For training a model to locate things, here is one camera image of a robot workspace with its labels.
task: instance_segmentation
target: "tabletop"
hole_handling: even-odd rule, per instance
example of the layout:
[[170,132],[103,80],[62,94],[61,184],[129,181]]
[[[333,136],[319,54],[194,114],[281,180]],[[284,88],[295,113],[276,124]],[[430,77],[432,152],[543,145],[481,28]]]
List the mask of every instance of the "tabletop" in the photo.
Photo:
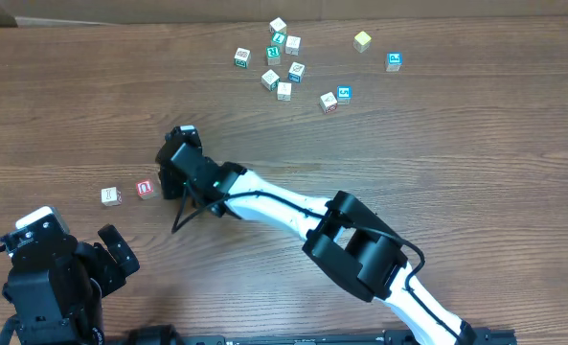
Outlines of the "tabletop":
[[[368,51],[352,46],[366,31]],[[107,334],[347,334],[405,329],[337,287],[291,234],[142,200],[164,134],[309,196],[344,190],[425,253],[420,280],[475,327],[568,344],[568,17],[288,23],[297,57],[269,67],[268,23],[0,29],[0,236],[42,205],[71,233],[120,230],[141,269],[106,297]],[[248,69],[233,63],[249,49]],[[403,65],[385,71],[388,52]],[[261,85],[307,66],[290,102]],[[319,97],[350,85],[324,114]],[[101,204],[118,187],[120,206]],[[418,259],[408,253],[412,263]],[[1,296],[0,329],[14,313]]]

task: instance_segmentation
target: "cube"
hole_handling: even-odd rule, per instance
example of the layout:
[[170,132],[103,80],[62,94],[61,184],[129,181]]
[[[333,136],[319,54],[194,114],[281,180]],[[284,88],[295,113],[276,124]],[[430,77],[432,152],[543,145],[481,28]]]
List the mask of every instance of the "cube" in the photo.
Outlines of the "cube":
[[287,25],[285,25],[284,21],[281,18],[277,18],[271,22],[271,24],[269,25],[269,30],[271,31],[271,34],[285,34],[287,32]]
[[292,62],[290,70],[287,72],[287,78],[290,81],[301,82],[303,80],[304,74],[305,74],[304,64],[298,62]]
[[301,50],[301,38],[297,36],[289,36],[285,43],[285,53],[298,56]]
[[367,33],[360,32],[360,34],[357,34],[356,37],[353,38],[353,48],[355,48],[358,53],[366,51],[369,49],[369,46],[371,46],[371,37]]
[[324,110],[325,114],[337,108],[337,100],[334,98],[332,92],[320,97],[320,106],[322,106],[322,110]]
[[274,33],[273,37],[271,38],[271,45],[276,46],[281,51],[285,46],[285,39],[286,38],[287,38],[286,34]]
[[235,53],[235,65],[247,68],[250,58],[252,58],[252,55],[247,49],[237,48],[237,52]]
[[266,47],[266,64],[269,66],[278,65],[282,62],[280,49],[277,46]]
[[337,103],[349,104],[352,100],[352,87],[347,85],[337,86]]
[[290,101],[292,97],[292,84],[289,82],[280,82],[277,85],[277,99],[280,101]]
[[101,190],[101,202],[104,206],[117,206],[122,203],[122,193],[115,187]]
[[269,91],[275,90],[279,82],[280,76],[278,76],[277,73],[273,72],[273,70],[268,70],[262,75],[262,85],[264,85],[264,87],[266,87],[266,89]]
[[154,185],[151,182],[151,180],[144,180],[141,182],[137,182],[136,186],[137,186],[137,193],[139,194],[139,197],[143,200],[158,196],[158,192],[156,192],[156,189],[154,188]]
[[386,72],[398,72],[401,65],[401,53],[388,53],[388,58],[386,58]]

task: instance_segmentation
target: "yellow cube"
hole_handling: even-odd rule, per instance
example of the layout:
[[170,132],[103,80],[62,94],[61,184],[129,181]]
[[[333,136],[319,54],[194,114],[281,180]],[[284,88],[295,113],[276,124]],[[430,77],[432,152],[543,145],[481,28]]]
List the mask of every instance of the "yellow cube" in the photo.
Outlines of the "yellow cube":
[[369,46],[371,46],[371,37],[367,33],[361,32],[353,38],[353,48],[355,48],[358,53],[366,51],[369,49]]

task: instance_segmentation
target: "black and white robotic arm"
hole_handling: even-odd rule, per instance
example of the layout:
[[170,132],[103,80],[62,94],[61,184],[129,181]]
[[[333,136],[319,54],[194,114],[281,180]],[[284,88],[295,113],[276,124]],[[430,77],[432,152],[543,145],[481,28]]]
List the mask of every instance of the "black and white robotic arm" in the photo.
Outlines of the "black and white robotic arm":
[[[363,301],[376,299],[390,307],[419,344],[476,343],[470,325],[444,309],[421,285],[401,251],[408,242],[353,195],[298,195],[239,164],[220,166],[203,156],[193,126],[179,126],[168,133],[156,161],[161,166],[164,197],[189,194],[197,203],[199,210],[187,220],[209,210],[219,217],[230,214],[289,231],[304,242],[303,251],[334,283]],[[173,232],[184,223],[176,221]],[[345,229],[356,230],[342,248],[337,240]]]

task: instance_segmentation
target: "toy block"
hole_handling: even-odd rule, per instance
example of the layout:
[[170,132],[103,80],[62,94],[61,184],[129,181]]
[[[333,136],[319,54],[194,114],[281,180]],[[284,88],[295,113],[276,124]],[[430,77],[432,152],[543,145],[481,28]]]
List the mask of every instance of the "toy block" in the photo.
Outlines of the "toy block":
[[249,60],[252,58],[251,53],[247,49],[237,48],[235,54],[235,65],[242,68],[247,68]]
[[285,42],[285,53],[298,56],[299,50],[301,50],[301,38],[289,36]]
[[280,82],[277,85],[277,99],[280,101],[290,101],[292,98],[292,84],[289,82]]
[[280,49],[277,46],[266,47],[266,64],[269,66],[278,65],[282,62]]
[[287,78],[294,82],[301,82],[303,80],[304,74],[305,74],[304,64],[298,62],[292,62],[290,70],[287,72]]
[[398,72],[400,66],[402,66],[402,54],[388,53],[388,58],[386,58],[386,72]]
[[360,34],[357,34],[356,37],[353,38],[353,48],[355,48],[358,53],[366,51],[370,46],[371,37],[365,32],[360,32]]
[[122,193],[116,188],[101,190],[101,201],[104,206],[117,206],[122,203]]
[[264,87],[266,87],[269,91],[275,90],[279,82],[280,76],[273,72],[273,70],[268,70],[262,75],[262,85],[264,85]]
[[151,180],[137,182],[136,187],[137,194],[139,194],[139,196],[143,200],[158,196],[158,192],[156,192],[156,189],[154,188],[153,182],[151,182]]
[[285,25],[284,21],[281,18],[277,18],[271,22],[271,24],[269,25],[269,30],[271,31],[271,34],[285,34],[287,32],[287,25]]
[[320,106],[322,106],[322,110],[324,110],[325,114],[337,108],[337,100],[334,98],[332,92],[320,97]]
[[285,46],[286,38],[287,38],[286,34],[274,33],[273,37],[271,38],[271,46],[276,46],[281,51]]
[[352,87],[351,86],[337,86],[337,103],[349,104],[352,101]]

